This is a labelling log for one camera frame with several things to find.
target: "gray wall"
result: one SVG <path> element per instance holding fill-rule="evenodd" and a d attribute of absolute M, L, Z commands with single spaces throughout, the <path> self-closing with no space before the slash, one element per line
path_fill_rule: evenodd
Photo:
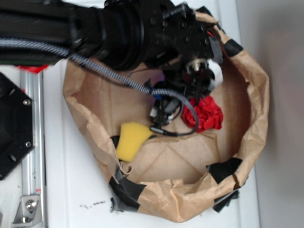
<path fill-rule="evenodd" d="M 237 0 L 241 41 L 270 76 L 256 164 L 262 228 L 304 227 L 304 0 Z"/>

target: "red cloth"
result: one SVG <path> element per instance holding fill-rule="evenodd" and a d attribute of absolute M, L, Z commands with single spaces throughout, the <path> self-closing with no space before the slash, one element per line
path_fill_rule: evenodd
<path fill-rule="evenodd" d="M 195 99 L 192 98 L 190 100 L 190 103 L 194 105 Z M 194 107 L 194 110 L 199 118 L 199 127 L 196 131 L 197 133 L 203 132 L 210 128 L 222 128 L 222 122 L 224 119 L 223 112 L 221 108 L 217 106 L 211 96 L 206 96 L 204 99 L 200 98 L 199 103 L 197 106 Z M 188 127 L 194 128 L 195 120 L 193 118 L 192 113 L 187 107 L 185 107 L 184 109 L 182 118 Z"/>

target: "brown paper bag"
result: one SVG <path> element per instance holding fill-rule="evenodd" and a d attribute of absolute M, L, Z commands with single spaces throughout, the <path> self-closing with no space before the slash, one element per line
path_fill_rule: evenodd
<path fill-rule="evenodd" d="M 113 85 L 72 62 L 63 93 L 76 125 L 91 146 L 119 209 L 186 221 L 219 205 L 243 186 L 266 141 L 269 79 L 259 64 L 231 40 L 208 14 L 197 18 L 213 25 L 220 40 L 224 83 L 211 96 L 224 113 L 223 128 L 179 138 L 147 140 L 135 159 L 120 163 L 113 140 L 126 122 L 151 125 L 154 98 Z M 143 84 L 163 78 L 160 70 L 130 76 Z M 167 130 L 189 130 L 181 118 Z"/>

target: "red object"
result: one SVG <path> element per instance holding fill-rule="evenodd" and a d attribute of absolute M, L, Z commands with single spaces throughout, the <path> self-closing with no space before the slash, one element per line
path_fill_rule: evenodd
<path fill-rule="evenodd" d="M 194 105 L 195 99 L 192 98 L 190 100 L 190 103 Z M 194 110 L 199 118 L 199 127 L 196 131 L 197 133 L 203 132 L 210 128 L 222 128 L 222 122 L 224 119 L 223 112 L 221 108 L 217 106 L 211 96 L 206 96 L 204 99 L 200 98 L 199 103 L 197 106 L 194 107 Z M 194 128 L 195 120 L 193 118 L 192 113 L 187 107 L 185 107 L 184 109 L 182 118 L 188 127 Z"/>
<path fill-rule="evenodd" d="M 214 35 L 212 34 L 212 32 L 207 31 L 207 33 L 208 33 L 209 36 L 214 37 Z"/>
<path fill-rule="evenodd" d="M 41 71 L 43 71 L 44 69 L 46 69 L 48 67 L 48 65 L 43 65 L 43 66 L 17 66 L 19 69 L 21 70 L 26 70 L 35 74 L 40 73 Z"/>

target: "black hexagonal plate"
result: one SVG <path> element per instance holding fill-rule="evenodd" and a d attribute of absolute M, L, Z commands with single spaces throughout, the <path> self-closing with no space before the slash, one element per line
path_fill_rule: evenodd
<path fill-rule="evenodd" d="M 0 180 L 32 149 L 32 100 L 0 73 Z"/>

